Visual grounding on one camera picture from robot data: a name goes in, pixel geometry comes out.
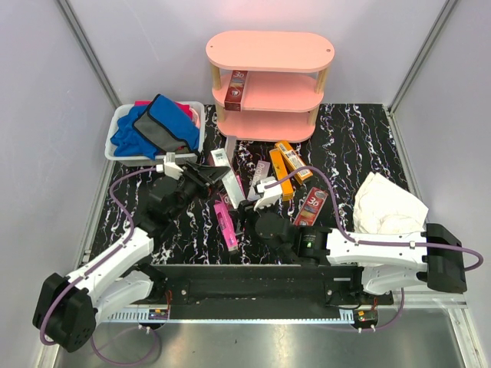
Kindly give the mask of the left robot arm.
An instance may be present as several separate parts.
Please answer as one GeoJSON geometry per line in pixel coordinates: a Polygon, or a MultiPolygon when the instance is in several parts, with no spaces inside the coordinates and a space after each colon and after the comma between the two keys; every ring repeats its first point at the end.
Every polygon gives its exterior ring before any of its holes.
{"type": "Polygon", "coordinates": [[[164,298],[165,275],[148,257],[162,246],[180,213],[195,199],[209,198],[231,170],[188,162],[164,163],[159,171],[122,238],[70,274],[53,273],[44,280],[32,323],[45,346],[57,344],[72,353],[122,307],[164,298]]]}

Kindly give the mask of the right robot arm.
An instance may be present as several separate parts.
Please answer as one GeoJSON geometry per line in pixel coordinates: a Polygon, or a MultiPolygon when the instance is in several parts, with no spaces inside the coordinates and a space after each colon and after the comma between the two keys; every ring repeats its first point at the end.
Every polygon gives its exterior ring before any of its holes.
{"type": "Polygon", "coordinates": [[[462,244],[440,224],[429,223],[422,232],[402,235],[349,233],[294,225],[248,201],[239,205],[239,222],[253,239],[275,249],[285,263],[360,268],[361,276],[348,285],[349,297],[358,304],[419,284],[450,294],[467,290],[462,244]]]}

